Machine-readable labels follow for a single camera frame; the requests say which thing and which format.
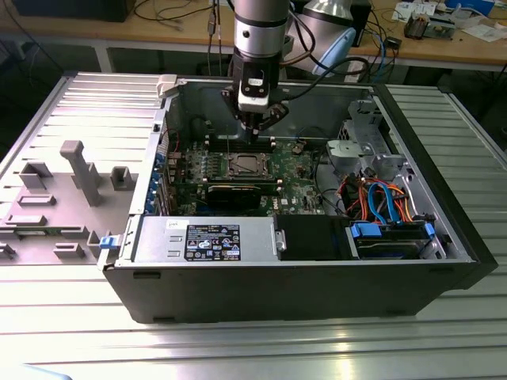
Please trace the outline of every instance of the white sticker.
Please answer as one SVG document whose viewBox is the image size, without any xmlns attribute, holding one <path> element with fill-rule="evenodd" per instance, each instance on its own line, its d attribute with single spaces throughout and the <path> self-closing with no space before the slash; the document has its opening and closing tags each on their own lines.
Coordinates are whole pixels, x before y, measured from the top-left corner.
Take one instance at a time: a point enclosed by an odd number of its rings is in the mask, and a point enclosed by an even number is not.
<svg viewBox="0 0 507 380">
<path fill-rule="evenodd" d="M 167 219 L 166 230 L 186 230 L 189 221 L 186 219 Z"/>
</svg>

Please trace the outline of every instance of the wooden table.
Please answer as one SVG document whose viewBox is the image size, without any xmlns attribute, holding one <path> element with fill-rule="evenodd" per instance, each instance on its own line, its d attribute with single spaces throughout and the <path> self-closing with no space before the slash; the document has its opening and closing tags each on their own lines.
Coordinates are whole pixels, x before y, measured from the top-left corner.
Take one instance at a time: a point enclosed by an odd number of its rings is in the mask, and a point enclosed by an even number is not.
<svg viewBox="0 0 507 380">
<path fill-rule="evenodd" d="M 507 62 L 507 40 L 487 43 L 464 32 L 457 31 L 453 40 L 411 40 L 403 37 L 402 22 L 392 22 L 391 15 L 395 0 L 373 0 L 380 24 L 389 36 L 402 40 L 402 47 L 396 60 L 398 65 L 420 67 L 443 67 L 465 70 L 500 70 Z M 158 0 L 159 8 L 185 4 L 184 0 Z M 193 0 L 182 9 L 165 13 L 167 17 L 177 16 L 208 6 L 207 0 Z M 109 58 L 109 48 L 135 48 L 163 51 L 200 51 L 208 48 L 207 23 L 209 11 L 205 10 L 182 19 L 183 31 L 162 25 L 156 21 L 146 21 L 131 14 L 124 23 L 104 21 L 73 20 L 45 17 L 21 17 L 11 6 L 11 12 L 20 24 L 37 41 L 51 44 L 86 45 L 95 49 L 101 70 L 112 72 L 113 64 Z M 224 5 L 222 10 L 223 53 L 232 53 L 234 45 L 234 14 Z M 150 3 L 139 8 L 147 17 L 154 17 Z M 495 10 L 492 17 L 507 18 L 507 12 Z M 28 37 L 10 20 L 5 9 L 0 11 L 0 39 L 26 41 Z M 213 40 L 213 52 L 217 52 Z M 350 55 L 362 55 L 370 60 L 378 49 L 372 37 L 365 35 L 360 47 L 351 50 Z"/>
</svg>

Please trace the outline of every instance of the table leg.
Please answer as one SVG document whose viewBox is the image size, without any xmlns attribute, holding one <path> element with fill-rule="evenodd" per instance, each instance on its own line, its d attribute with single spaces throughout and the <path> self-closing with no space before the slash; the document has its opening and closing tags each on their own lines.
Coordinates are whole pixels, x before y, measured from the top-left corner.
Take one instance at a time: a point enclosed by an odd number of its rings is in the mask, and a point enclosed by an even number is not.
<svg viewBox="0 0 507 380">
<path fill-rule="evenodd" d="M 114 65 L 112 63 L 111 57 L 109 56 L 108 48 L 105 46 L 105 44 L 95 45 L 93 48 L 95 49 L 95 54 L 97 55 L 97 61 L 101 67 L 101 72 L 113 73 Z"/>
</svg>

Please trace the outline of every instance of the gray plastic part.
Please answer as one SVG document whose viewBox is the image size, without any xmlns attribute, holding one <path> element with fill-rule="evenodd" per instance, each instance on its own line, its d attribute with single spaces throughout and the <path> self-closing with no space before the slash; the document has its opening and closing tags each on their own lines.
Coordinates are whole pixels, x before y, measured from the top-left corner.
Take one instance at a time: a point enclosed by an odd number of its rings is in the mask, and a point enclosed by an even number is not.
<svg viewBox="0 0 507 380">
<path fill-rule="evenodd" d="M 13 226 L 45 226 L 48 220 L 44 215 L 10 215 L 7 225 Z"/>
<path fill-rule="evenodd" d="M 86 164 L 88 165 L 88 173 L 90 173 L 93 182 L 98 187 L 98 185 L 101 183 L 102 178 L 100 174 L 97 172 L 97 167 L 95 167 L 95 164 L 93 162 L 87 162 Z M 81 185 L 79 184 L 78 180 L 76 180 L 76 176 L 71 176 L 71 178 L 74 181 L 76 188 L 81 188 Z"/>
<path fill-rule="evenodd" d="M 11 204 L 9 215 L 44 215 L 48 220 L 45 226 L 36 226 L 31 230 L 29 227 L 10 226 L 7 232 L 0 230 L 0 241 L 8 242 L 16 250 L 16 260 L 7 261 L 3 264 L 61 264 L 61 260 L 55 256 L 53 249 L 56 243 L 78 242 L 86 257 L 80 259 L 65 260 L 65 264 L 94 264 L 97 257 L 86 244 L 90 234 L 83 238 L 66 240 L 60 233 L 48 233 L 43 236 L 37 231 L 51 229 L 74 228 L 86 226 L 88 231 L 95 231 L 99 238 L 112 234 L 122 234 L 128 220 L 128 208 L 132 201 L 133 192 L 115 192 L 109 180 L 109 173 L 101 174 L 99 192 L 101 193 L 101 206 L 90 207 L 86 202 L 82 191 L 77 189 L 69 173 L 53 173 L 52 178 L 43 178 L 44 185 L 48 189 L 46 194 L 52 194 L 57 202 L 52 206 L 22 206 L 18 202 Z M 32 196 L 25 187 L 20 189 L 18 199 L 22 196 Z"/>
<path fill-rule="evenodd" d="M 75 257 L 83 258 L 85 256 L 79 243 L 56 243 L 53 253 L 59 259 L 70 259 Z"/>
<path fill-rule="evenodd" d="M 0 259 L 12 259 L 16 251 L 6 243 L 0 243 Z"/>
<path fill-rule="evenodd" d="M 61 233 L 66 239 L 86 239 L 90 235 L 86 226 L 66 227 Z"/>
<path fill-rule="evenodd" d="M 88 240 L 86 241 L 86 245 L 95 257 L 99 257 L 101 254 L 101 247 L 98 245 L 100 241 L 101 239 L 97 236 L 97 233 L 95 231 L 90 232 Z"/>
<path fill-rule="evenodd" d="M 52 206 L 56 203 L 56 198 L 49 195 L 40 196 L 20 196 L 17 200 L 17 204 L 23 206 Z"/>
<path fill-rule="evenodd" d="M 39 192 L 46 189 L 42 178 L 52 177 L 52 174 L 43 162 L 27 162 L 19 177 L 31 192 Z"/>
<path fill-rule="evenodd" d="M 20 240 L 21 237 L 14 230 L 0 231 L 0 240 Z"/>
<path fill-rule="evenodd" d="M 134 190 L 135 182 L 127 166 L 115 166 L 112 168 L 109 178 L 115 191 Z"/>
<path fill-rule="evenodd" d="M 65 140 L 60 148 L 60 155 L 71 164 L 75 179 L 85 195 L 86 201 L 91 207 L 94 207 L 101 202 L 101 195 L 98 193 L 95 180 L 82 156 L 83 149 L 84 146 L 80 140 Z"/>
</svg>

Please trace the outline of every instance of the robotic arm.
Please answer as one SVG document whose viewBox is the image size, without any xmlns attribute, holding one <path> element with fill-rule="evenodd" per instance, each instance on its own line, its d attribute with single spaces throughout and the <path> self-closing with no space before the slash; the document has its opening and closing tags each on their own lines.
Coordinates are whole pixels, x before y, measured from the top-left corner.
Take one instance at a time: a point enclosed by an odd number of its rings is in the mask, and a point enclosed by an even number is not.
<svg viewBox="0 0 507 380">
<path fill-rule="evenodd" d="M 311 33 L 311 47 L 293 52 L 297 58 L 282 62 L 286 33 L 294 35 L 295 29 L 288 30 L 289 0 L 235 0 L 234 10 L 234 55 L 233 84 L 222 91 L 223 99 L 244 130 L 245 140 L 254 142 L 260 131 L 271 127 L 288 114 L 288 108 L 273 96 L 278 86 L 280 66 L 298 63 L 304 70 L 319 73 L 322 64 L 314 68 L 314 33 L 319 39 L 318 56 L 324 62 L 333 63 L 343 59 L 352 45 L 356 34 L 350 14 L 351 0 L 313 0 L 304 9 Z"/>
<path fill-rule="evenodd" d="M 278 85 L 288 22 L 288 0 L 234 2 L 233 84 L 222 96 L 247 141 L 288 114 L 281 103 L 270 103 Z"/>
</svg>

